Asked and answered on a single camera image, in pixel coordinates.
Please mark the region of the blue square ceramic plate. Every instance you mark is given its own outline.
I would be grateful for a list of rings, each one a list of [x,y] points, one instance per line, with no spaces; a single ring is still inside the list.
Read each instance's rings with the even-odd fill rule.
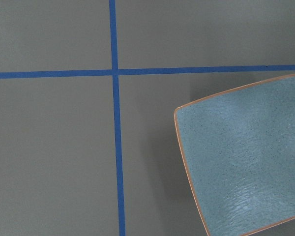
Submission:
[[[209,236],[250,236],[295,219],[295,74],[174,111],[183,164]]]

